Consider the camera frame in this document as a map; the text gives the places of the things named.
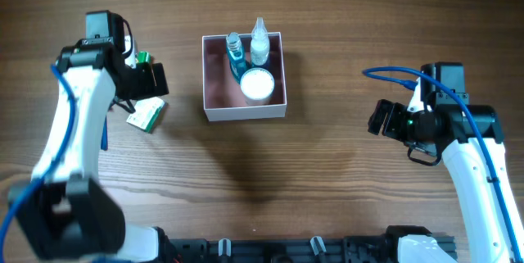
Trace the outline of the green white soap box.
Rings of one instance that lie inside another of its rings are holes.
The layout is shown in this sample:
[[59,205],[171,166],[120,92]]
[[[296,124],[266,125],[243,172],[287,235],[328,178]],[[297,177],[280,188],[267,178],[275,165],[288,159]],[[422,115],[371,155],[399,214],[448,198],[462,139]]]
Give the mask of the green white soap box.
[[137,63],[147,63],[151,64],[152,62],[152,56],[149,52],[139,52],[137,54]]

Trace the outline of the blue disposable razor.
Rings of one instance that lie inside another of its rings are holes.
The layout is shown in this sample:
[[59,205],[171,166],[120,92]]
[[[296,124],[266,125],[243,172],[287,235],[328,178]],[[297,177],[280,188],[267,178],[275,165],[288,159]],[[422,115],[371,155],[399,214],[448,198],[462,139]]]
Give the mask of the blue disposable razor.
[[102,140],[101,140],[101,150],[108,150],[108,129],[107,129],[107,119],[104,120],[103,130],[102,130]]

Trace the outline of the blue mouthwash bottle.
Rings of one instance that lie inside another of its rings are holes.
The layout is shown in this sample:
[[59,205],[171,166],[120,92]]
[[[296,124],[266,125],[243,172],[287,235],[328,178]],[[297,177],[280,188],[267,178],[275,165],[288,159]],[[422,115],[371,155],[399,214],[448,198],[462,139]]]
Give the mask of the blue mouthwash bottle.
[[240,35],[236,32],[230,33],[226,37],[226,46],[230,70],[239,84],[242,76],[250,69]]

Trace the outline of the cotton swab round container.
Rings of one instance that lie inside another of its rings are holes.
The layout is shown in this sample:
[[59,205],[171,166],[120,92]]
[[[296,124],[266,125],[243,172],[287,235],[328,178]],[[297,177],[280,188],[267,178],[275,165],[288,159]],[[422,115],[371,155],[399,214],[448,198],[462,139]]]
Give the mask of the cotton swab round container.
[[242,76],[240,88],[248,106],[263,106],[273,95],[275,80],[268,70],[252,68]]

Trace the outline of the dark blue clear-cap bottle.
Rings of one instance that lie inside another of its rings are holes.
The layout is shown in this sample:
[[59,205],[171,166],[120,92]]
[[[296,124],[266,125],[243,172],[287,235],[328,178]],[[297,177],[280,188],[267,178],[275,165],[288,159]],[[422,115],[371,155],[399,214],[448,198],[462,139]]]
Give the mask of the dark blue clear-cap bottle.
[[253,67],[268,68],[269,65],[269,33],[264,19],[258,17],[251,32],[251,65]]

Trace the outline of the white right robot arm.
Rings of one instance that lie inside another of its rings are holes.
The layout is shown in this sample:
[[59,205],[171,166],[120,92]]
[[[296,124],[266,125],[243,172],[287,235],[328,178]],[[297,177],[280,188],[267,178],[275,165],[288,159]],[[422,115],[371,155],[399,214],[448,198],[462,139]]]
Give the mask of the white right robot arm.
[[445,165],[473,261],[523,260],[523,225],[508,181],[504,135],[492,107],[443,104],[425,110],[382,99],[368,130]]

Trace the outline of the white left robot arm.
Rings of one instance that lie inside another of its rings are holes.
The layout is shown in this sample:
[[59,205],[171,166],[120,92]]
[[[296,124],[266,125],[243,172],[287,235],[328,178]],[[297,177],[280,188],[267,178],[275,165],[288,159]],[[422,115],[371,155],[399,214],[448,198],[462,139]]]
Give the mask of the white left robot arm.
[[169,92],[162,65],[135,63],[134,53],[131,36],[96,34],[63,48],[51,66],[59,98],[49,138],[30,183],[10,189],[1,228],[5,235],[17,220],[41,260],[169,262],[176,256],[162,229],[127,223],[98,181],[111,106]]

